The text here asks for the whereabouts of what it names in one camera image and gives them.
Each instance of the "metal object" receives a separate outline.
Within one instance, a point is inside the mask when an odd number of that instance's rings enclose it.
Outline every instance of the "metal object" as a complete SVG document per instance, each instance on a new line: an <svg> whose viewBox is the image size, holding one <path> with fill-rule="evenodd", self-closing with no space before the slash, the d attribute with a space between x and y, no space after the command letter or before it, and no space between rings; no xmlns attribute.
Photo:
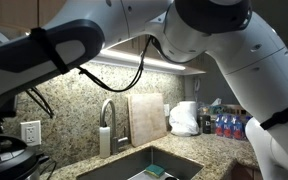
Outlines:
<svg viewBox="0 0 288 180"><path fill-rule="evenodd" d="M104 101L103 106L102 106L102 111L100 115L100 126L105 127L105 111L107 108L107 105L110 104L112 108L112 141L111 141L111 150L112 154L117 154L118 153L118 148L123 144L124 142L128 141L128 137L126 134L126 127L124 127L124 137L118 139L116 136L116 118L115 118L115 106L112 101L112 99L107 99Z"/></svg>

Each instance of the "granite countertop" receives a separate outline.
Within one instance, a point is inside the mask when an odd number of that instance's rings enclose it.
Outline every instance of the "granite countertop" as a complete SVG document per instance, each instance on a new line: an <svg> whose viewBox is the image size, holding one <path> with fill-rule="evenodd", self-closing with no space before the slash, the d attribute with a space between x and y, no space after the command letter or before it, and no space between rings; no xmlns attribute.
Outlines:
<svg viewBox="0 0 288 180"><path fill-rule="evenodd" d="M229 176L236 163L259 169L252 146L247 141L238 141L218 137L215 134L202 134L192 137L178 137L172 134L144 144L136 148L129 148L118 155L101 159L98 156L56 170L52 180L76 179L76 176L97 167L120 159L148 146L155 146L171 154L185 157L203 165L193 179L225 179Z"/></svg>

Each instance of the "black cable tie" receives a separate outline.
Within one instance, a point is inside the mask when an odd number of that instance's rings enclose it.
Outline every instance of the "black cable tie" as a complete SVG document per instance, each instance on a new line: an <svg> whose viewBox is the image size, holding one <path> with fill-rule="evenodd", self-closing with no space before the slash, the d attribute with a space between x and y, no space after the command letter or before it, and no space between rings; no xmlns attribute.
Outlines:
<svg viewBox="0 0 288 180"><path fill-rule="evenodd" d="M285 124L288 122L288 108L281 112L276 112L272 115L272 117L263 123L261 123L261 127L264 130L267 130L276 124Z"/></svg>
<svg viewBox="0 0 288 180"><path fill-rule="evenodd" d="M61 72L61 74L65 74L70 71L66 66L66 64L64 63L63 59L55 50L52 43L47 38L47 33L45 29L42 29L40 27L32 29L29 38L31 40L36 41L40 45L40 47L43 49L46 55L53 61L53 63L55 64L57 69Z"/></svg>

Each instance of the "wooden cutting board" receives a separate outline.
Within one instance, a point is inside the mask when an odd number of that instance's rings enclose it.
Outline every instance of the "wooden cutting board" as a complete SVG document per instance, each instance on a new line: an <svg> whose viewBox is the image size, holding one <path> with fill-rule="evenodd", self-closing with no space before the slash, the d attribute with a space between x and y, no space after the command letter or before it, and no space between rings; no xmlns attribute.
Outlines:
<svg viewBox="0 0 288 180"><path fill-rule="evenodd" d="M128 97L128 109L133 146L166 136L162 94L132 94Z"/></svg>

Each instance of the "white plastic bag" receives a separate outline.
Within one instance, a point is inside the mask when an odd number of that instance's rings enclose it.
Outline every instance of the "white plastic bag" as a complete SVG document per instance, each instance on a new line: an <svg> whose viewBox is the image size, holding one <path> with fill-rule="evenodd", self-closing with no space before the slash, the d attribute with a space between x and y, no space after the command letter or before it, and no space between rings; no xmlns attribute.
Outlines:
<svg viewBox="0 0 288 180"><path fill-rule="evenodd" d="M198 134L198 124L193 115L176 106L170 112L169 123L172 126L171 133L177 136L191 136Z"/></svg>

